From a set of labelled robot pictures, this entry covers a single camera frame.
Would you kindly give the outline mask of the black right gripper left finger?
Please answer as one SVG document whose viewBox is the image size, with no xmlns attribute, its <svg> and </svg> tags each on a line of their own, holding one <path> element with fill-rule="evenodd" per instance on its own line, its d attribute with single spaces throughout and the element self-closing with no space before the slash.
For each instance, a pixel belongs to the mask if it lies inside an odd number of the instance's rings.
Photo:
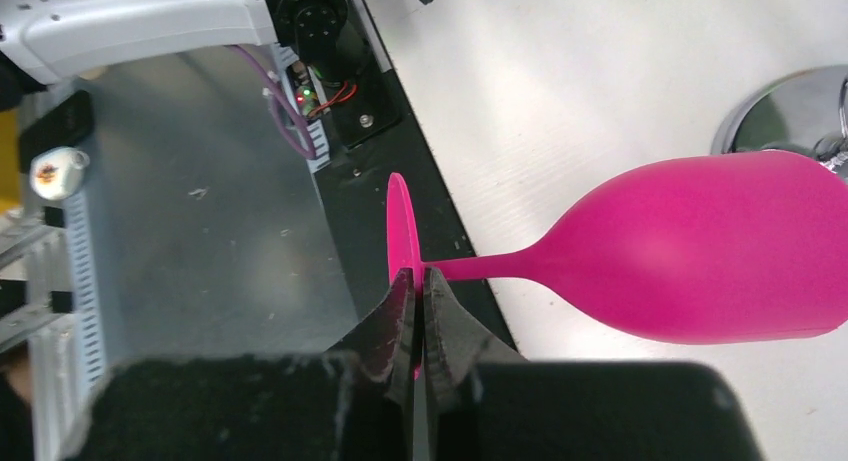
<svg viewBox="0 0 848 461">
<path fill-rule="evenodd" d="M 338 458 L 410 460 L 418 363 L 413 271 L 399 270 L 382 301 L 328 352 L 343 367 Z"/>
</svg>

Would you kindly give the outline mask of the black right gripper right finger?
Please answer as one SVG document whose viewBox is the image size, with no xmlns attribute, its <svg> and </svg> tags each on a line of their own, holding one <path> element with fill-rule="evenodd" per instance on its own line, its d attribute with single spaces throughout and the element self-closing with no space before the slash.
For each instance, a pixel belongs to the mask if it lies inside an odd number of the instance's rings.
<svg viewBox="0 0 848 461">
<path fill-rule="evenodd" d="M 426 373 L 429 448 L 433 460 L 478 460 L 479 364 L 522 363 L 457 300 L 443 273 L 425 270 L 422 364 Z"/>
</svg>

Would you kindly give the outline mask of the pink wine glass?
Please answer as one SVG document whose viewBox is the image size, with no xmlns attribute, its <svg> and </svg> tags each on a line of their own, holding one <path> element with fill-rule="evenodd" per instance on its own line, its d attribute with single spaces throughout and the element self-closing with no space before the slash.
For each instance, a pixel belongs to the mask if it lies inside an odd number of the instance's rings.
<svg viewBox="0 0 848 461">
<path fill-rule="evenodd" d="M 784 150 L 662 160 L 575 201 L 501 254 L 427 259 L 411 187 L 392 173 L 385 259 L 419 295 L 522 280 L 615 331 L 681 346 L 847 337 L 847 184 Z"/>
</svg>

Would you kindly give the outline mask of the chrome wine glass rack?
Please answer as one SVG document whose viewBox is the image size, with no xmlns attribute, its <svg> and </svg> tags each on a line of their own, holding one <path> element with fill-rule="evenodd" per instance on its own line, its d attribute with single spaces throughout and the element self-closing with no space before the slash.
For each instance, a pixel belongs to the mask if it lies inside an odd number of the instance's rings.
<svg viewBox="0 0 848 461">
<path fill-rule="evenodd" d="M 845 64 L 796 72 L 760 88 L 724 118 L 710 152 L 768 149 L 810 157 L 847 178 Z"/>
</svg>

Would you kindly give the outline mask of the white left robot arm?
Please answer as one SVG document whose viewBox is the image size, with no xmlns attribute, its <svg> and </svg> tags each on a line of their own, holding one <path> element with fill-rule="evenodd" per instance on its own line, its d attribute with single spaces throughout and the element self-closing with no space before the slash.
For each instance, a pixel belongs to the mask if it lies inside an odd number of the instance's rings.
<svg viewBox="0 0 848 461">
<path fill-rule="evenodd" d="M 95 68 L 227 45 L 331 55 L 348 0 L 1 0 L 1 108 Z"/>
</svg>

